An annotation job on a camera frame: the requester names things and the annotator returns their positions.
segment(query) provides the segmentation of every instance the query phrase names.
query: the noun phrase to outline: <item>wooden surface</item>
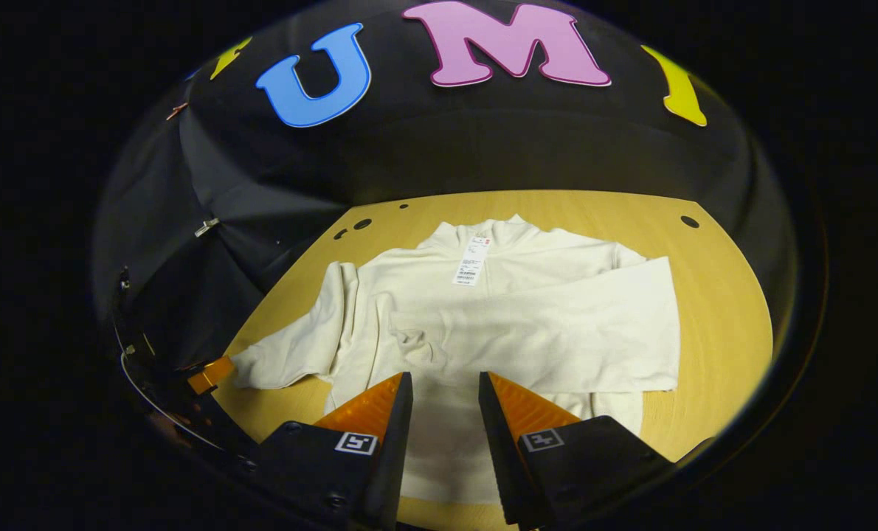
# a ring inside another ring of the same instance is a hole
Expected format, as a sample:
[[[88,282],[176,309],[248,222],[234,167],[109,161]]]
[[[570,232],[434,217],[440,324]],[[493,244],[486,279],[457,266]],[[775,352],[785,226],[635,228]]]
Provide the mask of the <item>wooden surface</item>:
[[[399,208],[408,204],[408,208]],[[499,191],[435,195],[351,209],[288,270],[249,317],[226,355],[233,356],[311,309],[325,267],[366,263],[392,248],[413,248],[440,222],[474,225],[518,214],[543,231],[562,228],[618,241],[649,258],[669,256],[682,327],[678,389],[645,394],[641,438],[678,460],[715,436],[752,395],[770,365],[772,330],[760,286],[725,231],[690,201],[594,191]],[[681,221],[699,223],[693,229]],[[369,218],[363,229],[354,225]],[[348,229],[340,239],[334,235]],[[255,440],[285,420],[321,418],[330,384],[307,377],[287,389],[236,389],[224,380],[213,396]],[[399,520],[432,529],[509,528],[499,505],[436,504],[403,498]]]

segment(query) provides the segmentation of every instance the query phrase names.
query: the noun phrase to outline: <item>sweater collar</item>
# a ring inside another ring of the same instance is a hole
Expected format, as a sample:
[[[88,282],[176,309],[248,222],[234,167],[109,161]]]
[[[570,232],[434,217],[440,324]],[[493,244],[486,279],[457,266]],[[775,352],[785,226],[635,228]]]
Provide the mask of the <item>sweater collar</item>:
[[[416,248],[442,246],[448,249],[463,249],[474,236],[484,236],[492,240],[489,252],[493,252],[495,249],[505,249],[508,246],[525,241],[540,232],[537,226],[524,221],[517,214],[507,221],[487,219],[477,225],[454,226],[443,221],[435,232],[432,233],[432,236],[429,236]]]

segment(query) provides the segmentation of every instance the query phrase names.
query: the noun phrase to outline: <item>white sweater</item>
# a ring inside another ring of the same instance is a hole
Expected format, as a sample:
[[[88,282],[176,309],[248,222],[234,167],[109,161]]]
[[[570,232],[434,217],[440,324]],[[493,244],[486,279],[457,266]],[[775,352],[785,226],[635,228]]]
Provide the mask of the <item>white sweater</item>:
[[[454,285],[473,236],[490,240],[476,285]],[[610,414],[638,434],[642,391],[675,389],[679,316],[668,258],[518,215],[443,222],[416,249],[361,268],[331,263],[307,315],[233,357],[237,386],[276,389],[315,374],[325,413],[412,373],[402,494],[497,503],[477,404],[491,370],[581,419]]]

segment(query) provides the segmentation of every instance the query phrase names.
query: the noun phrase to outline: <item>price tag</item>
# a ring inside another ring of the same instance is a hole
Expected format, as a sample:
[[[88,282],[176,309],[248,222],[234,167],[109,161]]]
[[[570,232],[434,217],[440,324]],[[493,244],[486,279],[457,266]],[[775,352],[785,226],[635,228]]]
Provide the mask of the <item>price tag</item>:
[[[455,272],[455,278],[452,279],[454,285],[476,285],[479,282],[479,274],[482,273],[482,266],[491,243],[490,238],[474,237],[469,241],[466,254],[462,256],[459,269]]]

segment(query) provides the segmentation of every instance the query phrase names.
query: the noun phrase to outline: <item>letter m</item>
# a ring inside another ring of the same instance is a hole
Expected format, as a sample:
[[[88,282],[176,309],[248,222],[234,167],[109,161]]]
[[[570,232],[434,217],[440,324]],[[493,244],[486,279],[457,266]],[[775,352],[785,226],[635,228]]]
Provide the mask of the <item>letter m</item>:
[[[439,70],[432,82],[440,87],[470,85],[489,80],[492,69],[477,63],[469,44],[483,50],[514,77],[530,69],[534,47],[544,48],[547,60],[541,74],[551,80],[579,85],[606,86],[610,77],[597,66],[587,44],[577,33],[576,19],[547,7],[520,4],[509,24],[462,2],[432,2],[410,7],[403,18],[422,21],[432,38]]]

